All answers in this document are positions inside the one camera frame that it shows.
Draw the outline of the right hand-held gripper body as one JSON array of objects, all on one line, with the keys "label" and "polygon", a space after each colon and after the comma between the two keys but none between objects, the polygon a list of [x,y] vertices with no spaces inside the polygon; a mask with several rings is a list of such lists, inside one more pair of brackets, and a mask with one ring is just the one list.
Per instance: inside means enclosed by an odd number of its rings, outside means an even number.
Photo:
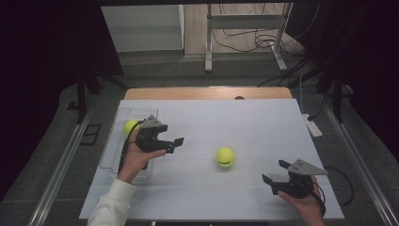
[{"label": "right hand-held gripper body", "polygon": [[274,182],[271,186],[272,192],[276,195],[279,191],[283,191],[294,198],[303,199],[313,191],[312,176],[327,175],[327,171],[315,167],[314,165],[297,159],[291,166],[286,169],[288,171],[287,182]]}]

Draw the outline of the white power strip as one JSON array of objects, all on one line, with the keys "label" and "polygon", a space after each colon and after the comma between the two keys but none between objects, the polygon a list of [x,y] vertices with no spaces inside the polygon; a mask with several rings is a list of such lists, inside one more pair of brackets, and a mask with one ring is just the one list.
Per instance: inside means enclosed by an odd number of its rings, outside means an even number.
[{"label": "white power strip", "polygon": [[309,114],[303,115],[303,120],[312,137],[321,137],[323,134]]}]

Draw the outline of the white cabinet panel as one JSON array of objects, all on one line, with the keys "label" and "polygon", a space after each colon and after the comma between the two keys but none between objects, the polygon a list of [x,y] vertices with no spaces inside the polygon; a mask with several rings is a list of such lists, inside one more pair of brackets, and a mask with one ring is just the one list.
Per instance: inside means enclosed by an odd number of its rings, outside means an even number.
[{"label": "white cabinet panel", "polygon": [[102,7],[118,52],[181,51],[182,5]]}]

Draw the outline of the white metal stand frame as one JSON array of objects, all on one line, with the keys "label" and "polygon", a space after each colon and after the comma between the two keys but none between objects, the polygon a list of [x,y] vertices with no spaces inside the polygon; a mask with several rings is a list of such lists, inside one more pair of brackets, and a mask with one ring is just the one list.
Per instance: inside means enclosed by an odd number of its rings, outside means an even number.
[{"label": "white metal stand frame", "polygon": [[213,69],[213,53],[212,53],[212,31],[214,29],[277,29],[278,33],[273,41],[270,49],[274,58],[282,72],[287,71],[287,66],[282,58],[280,43],[284,33],[291,3],[285,3],[281,15],[213,15],[211,5],[207,5],[207,41],[205,51],[205,71],[210,72]]}]

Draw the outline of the black metal stand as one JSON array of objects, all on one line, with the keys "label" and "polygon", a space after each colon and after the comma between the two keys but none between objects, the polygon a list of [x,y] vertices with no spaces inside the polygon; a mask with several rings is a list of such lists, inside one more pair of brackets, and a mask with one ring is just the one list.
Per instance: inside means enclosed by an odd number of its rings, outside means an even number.
[{"label": "black metal stand", "polygon": [[343,122],[343,72],[331,62],[323,66],[323,75],[316,85],[316,90],[321,94],[327,94],[330,89],[332,89],[332,113],[338,122]]},{"label": "black metal stand", "polygon": [[77,110],[78,111],[78,120],[77,123],[81,124],[87,115],[87,105],[86,105],[86,89],[91,94],[100,94],[102,87],[100,82],[98,81],[98,77],[101,77],[108,82],[116,85],[117,87],[128,90],[130,87],[119,81],[119,79],[115,78],[112,75],[106,74],[98,69],[92,68],[90,73],[79,73],[76,75],[76,90],[77,90],[77,101],[70,102],[68,105],[68,110]]}]

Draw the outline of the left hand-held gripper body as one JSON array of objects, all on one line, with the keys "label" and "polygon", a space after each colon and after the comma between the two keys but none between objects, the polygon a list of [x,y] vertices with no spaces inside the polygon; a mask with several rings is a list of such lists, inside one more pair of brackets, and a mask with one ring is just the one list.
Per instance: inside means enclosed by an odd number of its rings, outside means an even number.
[{"label": "left hand-held gripper body", "polygon": [[172,141],[159,140],[159,128],[163,124],[156,117],[150,115],[144,120],[136,135],[136,146],[145,153],[151,153],[158,150],[165,150],[167,153],[173,153],[175,146]]}]

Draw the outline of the black-printed yellow tennis ball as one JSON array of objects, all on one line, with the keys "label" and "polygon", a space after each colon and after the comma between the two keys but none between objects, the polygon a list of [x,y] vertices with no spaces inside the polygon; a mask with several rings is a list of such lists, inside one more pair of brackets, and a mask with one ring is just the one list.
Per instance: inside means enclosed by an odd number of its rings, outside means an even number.
[{"label": "black-printed yellow tennis ball", "polygon": [[232,148],[222,147],[216,152],[215,160],[220,167],[231,167],[235,162],[235,152]]}]

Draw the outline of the aluminium floor rail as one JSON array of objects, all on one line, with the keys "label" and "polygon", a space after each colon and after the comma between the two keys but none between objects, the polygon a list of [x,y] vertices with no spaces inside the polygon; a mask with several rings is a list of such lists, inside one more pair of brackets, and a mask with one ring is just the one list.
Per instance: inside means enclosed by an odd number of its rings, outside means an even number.
[{"label": "aluminium floor rail", "polygon": [[377,180],[374,178],[370,170],[368,169],[366,163],[361,157],[357,146],[355,145],[353,139],[347,132],[344,124],[339,122],[335,117],[332,109],[332,103],[323,95],[320,96],[323,101],[323,107],[331,121],[341,143],[346,150],[351,163],[353,164],[360,180],[363,182],[371,200],[384,222],[385,226],[399,226],[399,217],[393,213],[391,204],[389,203],[387,197],[383,193]]},{"label": "aluminium floor rail", "polygon": [[56,195],[63,183],[66,173],[73,160],[75,152],[79,146],[79,142],[88,126],[90,118],[93,114],[93,108],[96,104],[91,103],[88,106],[87,113],[82,121],[75,126],[72,137],[61,155],[56,168],[45,187],[36,208],[31,215],[27,226],[43,226],[56,199]]}]

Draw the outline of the clear plastic container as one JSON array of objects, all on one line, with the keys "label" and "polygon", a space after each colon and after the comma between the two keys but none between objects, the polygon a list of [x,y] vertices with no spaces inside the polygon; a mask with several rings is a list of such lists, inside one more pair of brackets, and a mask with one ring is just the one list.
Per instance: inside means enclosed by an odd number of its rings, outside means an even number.
[{"label": "clear plastic container", "polygon": [[124,123],[128,120],[144,121],[150,115],[157,117],[158,109],[133,107],[120,108],[117,111],[97,172],[97,180],[100,184],[110,185],[112,179],[118,176],[120,155],[124,142],[128,138],[123,132]]}]

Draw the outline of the person's right hand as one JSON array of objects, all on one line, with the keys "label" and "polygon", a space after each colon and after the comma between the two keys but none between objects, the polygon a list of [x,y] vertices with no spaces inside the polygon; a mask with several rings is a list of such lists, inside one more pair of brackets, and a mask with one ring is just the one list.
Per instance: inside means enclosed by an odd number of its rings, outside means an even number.
[{"label": "person's right hand", "polygon": [[307,226],[326,226],[319,203],[314,197],[297,199],[283,191],[279,191],[278,195],[294,207]]}]

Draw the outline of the plain yellow tennis ball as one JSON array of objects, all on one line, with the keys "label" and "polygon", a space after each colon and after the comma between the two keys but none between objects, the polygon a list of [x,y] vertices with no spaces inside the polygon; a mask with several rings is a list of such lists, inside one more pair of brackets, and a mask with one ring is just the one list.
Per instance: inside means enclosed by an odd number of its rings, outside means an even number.
[{"label": "plain yellow tennis ball", "polygon": [[128,120],[123,125],[123,132],[126,136],[130,134],[131,131],[135,131],[139,127],[140,123],[136,120]]}]

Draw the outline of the person's left hand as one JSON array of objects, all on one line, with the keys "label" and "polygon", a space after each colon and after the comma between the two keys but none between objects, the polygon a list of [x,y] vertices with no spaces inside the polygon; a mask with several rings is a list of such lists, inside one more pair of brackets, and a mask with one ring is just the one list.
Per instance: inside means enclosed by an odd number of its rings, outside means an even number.
[{"label": "person's left hand", "polygon": [[138,173],[151,160],[166,154],[165,150],[158,150],[151,153],[144,153],[136,146],[136,136],[139,130],[136,129],[130,137],[123,166],[118,174],[118,179],[131,184]]}]

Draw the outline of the white table board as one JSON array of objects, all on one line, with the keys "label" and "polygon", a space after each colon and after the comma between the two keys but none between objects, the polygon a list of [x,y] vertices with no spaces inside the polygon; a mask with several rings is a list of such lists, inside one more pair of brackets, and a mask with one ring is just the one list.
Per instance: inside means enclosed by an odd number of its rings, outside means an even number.
[{"label": "white table board", "polygon": [[[322,162],[294,99],[136,100],[120,108],[157,108],[168,130],[162,140],[183,137],[174,153],[153,159],[134,183],[131,219],[159,221],[274,221],[295,219],[295,209],[263,182],[288,179],[280,160]],[[215,154],[232,148],[235,162],[220,167]],[[87,218],[110,185],[95,173],[80,213]]]}]

